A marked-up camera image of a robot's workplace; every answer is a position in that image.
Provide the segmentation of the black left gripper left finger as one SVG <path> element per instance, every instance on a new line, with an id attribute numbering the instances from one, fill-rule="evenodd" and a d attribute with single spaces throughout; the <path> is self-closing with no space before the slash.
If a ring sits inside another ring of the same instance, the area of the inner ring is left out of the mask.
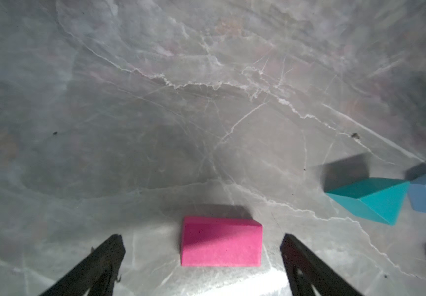
<path id="1" fill-rule="evenodd" d="M 120 282 L 125 256 L 122 236 L 113 234 L 42 294 L 44 296 L 111 296 Z"/>

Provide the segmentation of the magenta rectangular block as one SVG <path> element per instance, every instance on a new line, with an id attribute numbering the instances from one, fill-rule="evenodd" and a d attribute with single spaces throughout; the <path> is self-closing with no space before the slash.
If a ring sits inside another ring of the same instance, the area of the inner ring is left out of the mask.
<path id="1" fill-rule="evenodd" d="M 253 219 L 187 216 L 180 264 L 184 267 L 259 267 L 263 226 Z"/>

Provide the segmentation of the teal triangular block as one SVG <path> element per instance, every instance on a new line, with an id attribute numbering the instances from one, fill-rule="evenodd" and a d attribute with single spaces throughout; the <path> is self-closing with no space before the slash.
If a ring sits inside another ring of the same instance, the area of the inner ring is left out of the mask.
<path id="1" fill-rule="evenodd" d="M 368 178 L 326 195 L 356 217 L 394 226 L 409 186 L 410 181 L 405 180 Z"/>

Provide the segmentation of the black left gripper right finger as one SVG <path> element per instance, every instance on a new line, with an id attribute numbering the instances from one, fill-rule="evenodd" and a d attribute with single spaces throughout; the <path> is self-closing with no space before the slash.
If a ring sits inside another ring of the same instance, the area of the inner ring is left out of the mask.
<path id="1" fill-rule="evenodd" d="M 359 296 L 361 294 L 294 235 L 284 236 L 280 251 L 294 296 Z"/>

